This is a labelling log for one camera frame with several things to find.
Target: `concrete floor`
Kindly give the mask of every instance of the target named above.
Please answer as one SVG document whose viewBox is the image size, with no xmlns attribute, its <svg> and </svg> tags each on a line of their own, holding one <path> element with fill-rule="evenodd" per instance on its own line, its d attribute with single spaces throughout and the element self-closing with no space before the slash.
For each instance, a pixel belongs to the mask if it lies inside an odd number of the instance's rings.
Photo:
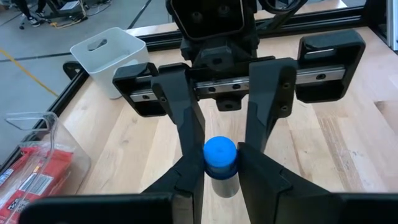
<svg viewBox="0 0 398 224">
<path fill-rule="evenodd" d="M 134 27 L 151 26 L 169 22 L 165 0 L 152 0 Z M 70 47 L 111 27 L 126 29 L 147 0 L 113 0 L 111 6 L 87 21 L 64 29 L 54 29 L 48 24 L 18 29 L 20 12 L 14 9 L 0 12 L 0 49 L 14 58 L 69 52 Z M 349 6 L 361 5 L 365 0 L 346 0 Z M 90 9 L 89 14 L 97 11 Z M 6 59 L 0 54 L 0 60 Z M 49 88 L 60 94 L 69 84 L 62 71 L 71 55 L 20 61 L 21 65 Z M 56 99 L 35 83 L 12 62 L 0 62 L 0 117 L 10 112 L 45 111 Z M 0 120 L 0 165 L 24 135 Z"/>
</svg>

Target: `wooden table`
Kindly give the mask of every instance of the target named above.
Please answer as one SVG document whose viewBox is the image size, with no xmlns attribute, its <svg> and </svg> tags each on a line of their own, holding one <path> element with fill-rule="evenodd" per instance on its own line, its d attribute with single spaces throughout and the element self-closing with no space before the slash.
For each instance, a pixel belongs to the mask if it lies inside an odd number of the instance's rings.
<svg viewBox="0 0 398 224">
<path fill-rule="evenodd" d="M 340 6 L 339 1 L 323 3 Z M 311 10 L 320 6 L 313 4 Z M 173 27 L 129 32 L 137 35 Z M 330 191 L 396 192 L 398 56 L 367 27 L 357 31 L 367 46 L 346 96 L 312 105 L 295 100 L 292 115 L 277 122 L 265 153 Z M 300 38 L 262 39 L 257 52 L 259 57 L 295 58 Z M 183 61 L 179 49 L 151 53 L 150 59 L 158 66 Z M 243 141 L 246 102 L 247 97 L 240 111 L 220 113 L 213 100 L 201 101 L 206 138 L 224 135 Z M 92 160 L 79 194 L 141 192 L 181 157 L 177 129 L 168 116 L 141 118 L 124 99 L 107 99 L 90 78 L 61 120 Z M 233 198 L 219 198 L 206 176 L 204 195 L 203 223 L 249 223 L 241 191 Z"/>
</svg>

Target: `white container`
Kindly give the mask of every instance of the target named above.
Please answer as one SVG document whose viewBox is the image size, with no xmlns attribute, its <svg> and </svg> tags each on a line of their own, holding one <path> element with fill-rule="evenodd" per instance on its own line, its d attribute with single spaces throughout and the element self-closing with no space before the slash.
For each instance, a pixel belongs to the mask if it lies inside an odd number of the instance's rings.
<svg viewBox="0 0 398 224">
<path fill-rule="evenodd" d="M 118 68 L 149 62 L 146 43 L 118 27 L 74 45 L 70 52 L 110 99 L 121 96 L 112 84 Z"/>
</svg>

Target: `red packaging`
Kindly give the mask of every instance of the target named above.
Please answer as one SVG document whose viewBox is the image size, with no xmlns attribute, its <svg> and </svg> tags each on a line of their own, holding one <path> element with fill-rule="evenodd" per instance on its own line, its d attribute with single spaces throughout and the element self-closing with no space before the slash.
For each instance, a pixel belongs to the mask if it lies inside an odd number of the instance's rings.
<svg viewBox="0 0 398 224">
<path fill-rule="evenodd" d="M 21 150 L 22 157 L 0 176 L 0 196 L 2 199 L 8 197 L 0 208 L 0 223 L 17 223 L 20 212 L 28 203 L 58 194 L 68 177 L 72 152 L 56 149 L 39 155 L 38 147 L 24 147 Z M 24 172 L 26 167 L 34 168 Z M 13 184 L 15 180 L 19 180 L 17 185 Z"/>
</svg>

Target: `blue cap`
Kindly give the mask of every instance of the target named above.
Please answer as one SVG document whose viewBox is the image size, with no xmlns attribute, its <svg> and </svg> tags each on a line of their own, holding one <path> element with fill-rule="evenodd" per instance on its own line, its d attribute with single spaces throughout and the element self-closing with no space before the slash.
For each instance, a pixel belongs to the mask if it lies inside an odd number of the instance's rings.
<svg viewBox="0 0 398 224">
<path fill-rule="evenodd" d="M 206 142 L 203 154 L 209 166 L 226 167 L 234 163 L 237 152 L 234 142 L 224 136 L 217 136 Z"/>
</svg>

